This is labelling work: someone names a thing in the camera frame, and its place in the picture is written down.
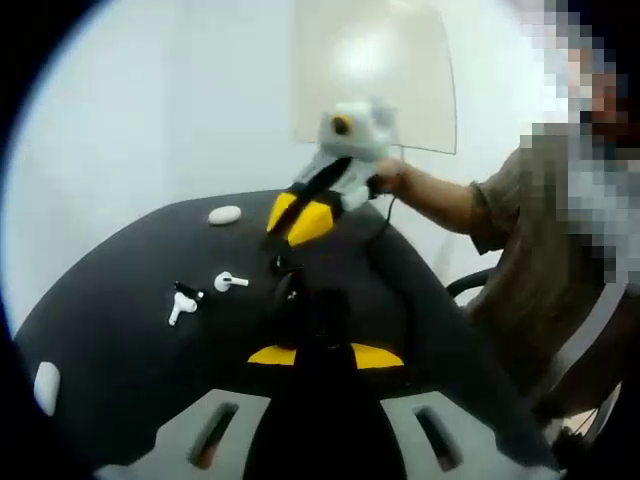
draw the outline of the white earbud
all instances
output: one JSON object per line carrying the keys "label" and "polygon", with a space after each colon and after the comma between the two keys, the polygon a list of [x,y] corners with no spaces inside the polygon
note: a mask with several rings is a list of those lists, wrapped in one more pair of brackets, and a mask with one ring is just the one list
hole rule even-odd
{"label": "white earbud", "polygon": [[213,286],[215,287],[216,290],[218,290],[221,293],[224,293],[227,290],[229,290],[229,288],[231,288],[231,285],[246,287],[249,285],[249,280],[245,280],[244,278],[236,278],[232,276],[229,272],[222,272],[213,281]]}
{"label": "white earbud", "polygon": [[185,296],[181,292],[176,292],[173,296],[173,310],[169,316],[169,325],[174,326],[178,321],[178,316],[182,312],[193,313],[198,309],[198,304],[195,300]]}

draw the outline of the black table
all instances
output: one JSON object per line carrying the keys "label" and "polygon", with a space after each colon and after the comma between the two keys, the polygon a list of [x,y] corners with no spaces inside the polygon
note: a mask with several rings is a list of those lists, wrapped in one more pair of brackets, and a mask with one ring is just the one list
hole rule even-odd
{"label": "black table", "polygon": [[[33,374],[42,361],[60,369],[55,422],[93,467],[136,460],[162,424],[212,388],[269,395],[278,384],[283,369],[246,364],[265,346],[260,322],[275,279],[260,244],[277,193],[192,200],[150,213],[79,261],[26,319],[19,349]],[[229,204],[242,208],[241,220],[209,226],[209,211]],[[508,378],[417,252],[389,227],[365,254],[383,222],[363,207],[293,253],[312,288],[347,292],[353,342],[412,356],[418,368],[410,384],[379,382],[380,396],[440,390],[489,425],[503,453],[552,466]],[[213,294],[169,326],[173,282],[212,291],[225,270],[250,279],[249,287]]]}

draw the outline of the yellow and black object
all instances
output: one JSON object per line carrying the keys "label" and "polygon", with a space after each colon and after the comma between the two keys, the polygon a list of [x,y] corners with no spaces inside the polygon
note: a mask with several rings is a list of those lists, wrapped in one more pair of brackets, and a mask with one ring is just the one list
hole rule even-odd
{"label": "yellow and black object", "polygon": [[329,232],[344,213],[340,194],[330,187],[351,161],[351,157],[338,158],[307,184],[294,183],[278,195],[269,216],[268,235],[283,238],[293,247]]}

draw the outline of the brown shirt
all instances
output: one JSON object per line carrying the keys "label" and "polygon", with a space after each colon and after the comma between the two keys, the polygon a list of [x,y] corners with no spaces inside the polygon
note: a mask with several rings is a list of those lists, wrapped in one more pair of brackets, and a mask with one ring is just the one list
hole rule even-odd
{"label": "brown shirt", "polygon": [[[603,288],[600,262],[567,223],[567,148],[561,132],[533,137],[498,173],[472,184],[477,206],[484,207],[473,227],[474,244],[481,254],[504,252],[468,310],[522,395],[541,380]],[[635,331],[633,308],[625,297],[546,397],[553,416],[597,406],[620,381],[627,339]]]}

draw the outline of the small white object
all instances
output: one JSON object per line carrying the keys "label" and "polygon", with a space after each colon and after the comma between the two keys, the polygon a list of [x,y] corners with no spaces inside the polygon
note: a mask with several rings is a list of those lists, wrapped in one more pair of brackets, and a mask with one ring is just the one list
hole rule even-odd
{"label": "small white object", "polygon": [[173,310],[169,316],[169,325],[172,327],[178,321],[178,316],[182,313],[193,313],[198,309],[198,304],[192,298],[187,297],[181,292],[176,292],[173,296]]}
{"label": "small white object", "polygon": [[227,205],[226,207],[216,208],[209,213],[210,225],[228,225],[237,221],[242,215],[240,207],[235,205]]}
{"label": "small white object", "polygon": [[249,285],[249,280],[245,280],[244,278],[236,278],[229,272],[222,272],[213,281],[213,286],[215,287],[215,289],[222,293],[229,290],[229,288],[231,288],[231,285],[246,287]]}
{"label": "small white object", "polygon": [[50,417],[56,410],[59,389],[60,371],[51,362],[40,363],[33,382],[33,396],[36,397],[42,411]]}

